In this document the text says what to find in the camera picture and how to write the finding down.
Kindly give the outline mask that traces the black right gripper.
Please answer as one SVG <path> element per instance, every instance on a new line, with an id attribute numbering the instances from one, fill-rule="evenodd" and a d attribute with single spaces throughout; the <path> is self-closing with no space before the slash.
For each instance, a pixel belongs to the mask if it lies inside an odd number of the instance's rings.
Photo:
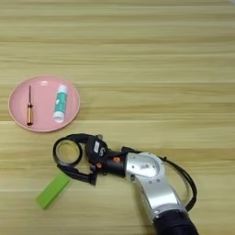
<path id="1" fill-rule="evenodd" d="M 76 144 L 87 144 L 93 138 L 93 135 L 85 133 L 71 134 L 64 137 L 65 140 L 70 140 Z M 82 173 L 70 164 L 58 163 L 57 167 L 72 179 L 95 185 L 98 173 L 111 173 L 120 177 L 125 177 L 126 159 L 130 152 L 134 152 L 134 150 L 128 147 L 123 147 L 121 151 L 112 151 L 105 147 L 98 148 L 97 150 L 92 148 L 90 150 L 91 173 Z"/>

